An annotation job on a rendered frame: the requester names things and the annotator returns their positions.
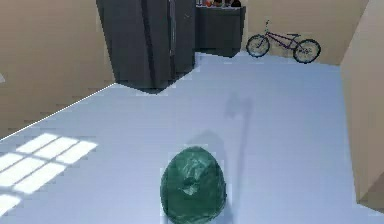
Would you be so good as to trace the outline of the dark grey kitchen cabinet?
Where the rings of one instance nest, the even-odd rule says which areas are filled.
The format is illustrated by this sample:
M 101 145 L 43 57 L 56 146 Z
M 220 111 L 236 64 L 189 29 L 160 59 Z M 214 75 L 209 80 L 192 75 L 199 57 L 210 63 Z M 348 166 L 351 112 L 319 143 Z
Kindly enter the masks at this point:
M 195 48 L 223 57 L 241 49 L 246 7 L 196 7 Z

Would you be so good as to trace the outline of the green garbage bag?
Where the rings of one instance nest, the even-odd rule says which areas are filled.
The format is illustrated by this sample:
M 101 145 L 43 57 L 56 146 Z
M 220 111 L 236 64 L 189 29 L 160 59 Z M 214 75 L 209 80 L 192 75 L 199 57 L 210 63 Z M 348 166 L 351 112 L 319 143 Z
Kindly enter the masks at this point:
M 173 224 L 208 224 L 224 209 L 226 181 L 216 158 L 206 149 L 183 149 L 161 177 L 163 212 Z

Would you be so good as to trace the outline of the dark grey fridge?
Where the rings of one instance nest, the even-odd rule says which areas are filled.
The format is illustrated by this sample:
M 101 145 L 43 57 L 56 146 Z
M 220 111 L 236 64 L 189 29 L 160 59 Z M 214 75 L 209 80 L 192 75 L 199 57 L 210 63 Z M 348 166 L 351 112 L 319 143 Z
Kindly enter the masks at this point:
M 194 69 L 194 0 L 96 0 L 118 84 L 159 93 Z

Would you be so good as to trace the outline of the purple bicycle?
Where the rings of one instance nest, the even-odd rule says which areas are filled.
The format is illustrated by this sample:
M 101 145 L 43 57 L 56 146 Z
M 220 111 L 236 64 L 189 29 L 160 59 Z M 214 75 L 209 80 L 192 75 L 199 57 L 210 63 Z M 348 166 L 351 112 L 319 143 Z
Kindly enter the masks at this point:
M 314 39 L 303 39 L 298 41 L 300 34 L 287 33 L 285 35 L 273 33 L 268 28 L 269 21 L 265 22 L 263 34 L 251 36 L 246 43 L 247 53 L 255 58 L 266 55 L 271 49 L 270 41 L 275 41 L 279 47 L 292 52 L 293 59 L 301 64 L 314 62 L 321 54 L 322 48 Z

